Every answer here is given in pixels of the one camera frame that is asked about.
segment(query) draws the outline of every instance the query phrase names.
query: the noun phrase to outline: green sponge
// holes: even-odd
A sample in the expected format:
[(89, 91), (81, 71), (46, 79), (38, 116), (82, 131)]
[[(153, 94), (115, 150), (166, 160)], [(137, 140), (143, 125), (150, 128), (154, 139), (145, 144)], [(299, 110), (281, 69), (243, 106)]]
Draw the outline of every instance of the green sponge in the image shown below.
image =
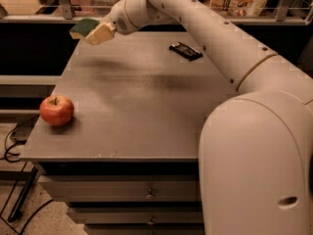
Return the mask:
[(97, 45), (114, 38), (114, 27), (110, 23), (93, 19), (82, 19), (69, 30), (73, 39), (82, 39)]

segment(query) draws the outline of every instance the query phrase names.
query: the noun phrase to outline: drawer knob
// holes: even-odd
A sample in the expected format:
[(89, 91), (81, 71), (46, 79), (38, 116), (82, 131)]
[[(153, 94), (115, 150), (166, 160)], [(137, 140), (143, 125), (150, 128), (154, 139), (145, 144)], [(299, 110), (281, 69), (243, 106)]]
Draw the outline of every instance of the drawer knob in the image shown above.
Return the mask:
[(154, 200), (155, 198), (156, 198), (156, 195), (153, 193), (153, 189), (150, 188), (146, 196), (146, 200)]
[(155, 225), (154, 218), (151, 216), (148, 225)]

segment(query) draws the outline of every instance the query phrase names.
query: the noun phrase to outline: green object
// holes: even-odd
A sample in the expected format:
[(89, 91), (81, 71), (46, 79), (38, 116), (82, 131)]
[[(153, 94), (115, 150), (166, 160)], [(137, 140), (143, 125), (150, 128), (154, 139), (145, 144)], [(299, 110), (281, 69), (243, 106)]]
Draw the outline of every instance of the green object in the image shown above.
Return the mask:
[(90, 31), (93, 30), (98, 24), (99, 24), (99, 21), (97, 20), (82, 19), (76, 25), (74, 25), (69, 30), (69, 32), (72, 32), (72, 33), (76, 32), (86, 37), (90, 33)]

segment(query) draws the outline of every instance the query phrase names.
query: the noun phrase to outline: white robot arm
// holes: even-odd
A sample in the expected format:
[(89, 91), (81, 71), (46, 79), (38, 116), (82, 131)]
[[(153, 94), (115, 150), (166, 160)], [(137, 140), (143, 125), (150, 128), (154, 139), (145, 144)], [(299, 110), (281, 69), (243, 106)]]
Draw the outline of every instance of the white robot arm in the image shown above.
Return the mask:
[(121, 34), (179, 22), (242, 94), (201, 133), (205, 234), (311, 234), (313, 80), (198, 0), (121, 0), (106, 20)]

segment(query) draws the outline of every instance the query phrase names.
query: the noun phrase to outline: floor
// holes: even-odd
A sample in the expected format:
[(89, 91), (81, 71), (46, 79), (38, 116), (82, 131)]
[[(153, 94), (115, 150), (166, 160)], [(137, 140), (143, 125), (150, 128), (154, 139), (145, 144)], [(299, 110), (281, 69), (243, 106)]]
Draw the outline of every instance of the floor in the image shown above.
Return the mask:
[[(4, 157), (4, 142), (7, 134), (15, 128), (15, 119), (0, 120), (0, 158)], [(7, 147), (13, 144), (8, 138)], [(10, 150), (11, 153), (18, 154), (22, 146), (17, 146)], [(25, 162), (8, 163), (0, 160), (0, 170), (9, 171), (31, 171), (32, 165)], [(67, 215), (67, 206), (64, 203), (51, 202), (41, 209), (35, 216), (27, 222), (30, 217), (51, 197), (40, 187), (34, 184), (30, 189), (27, 198), (22, 205), (22, 217), (14, 222), (8, 222), (8, 216), (16, 202), (17, 197), (24, 186), (24, 182), (16, 184), (15, 181), (6, 181), (0, 178), (0, 233), (1, 235), (86, 235), (83, 225), (75, 224)]]

